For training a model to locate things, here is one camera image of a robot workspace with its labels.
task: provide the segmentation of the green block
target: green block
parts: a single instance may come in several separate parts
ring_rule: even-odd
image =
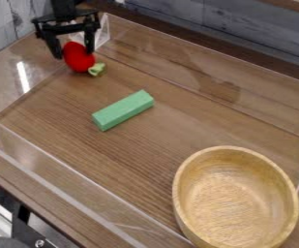
[[[101,131],[133,117],[153,105],[152,96],[144,91],[133,93],[92,114],[92,120]]]

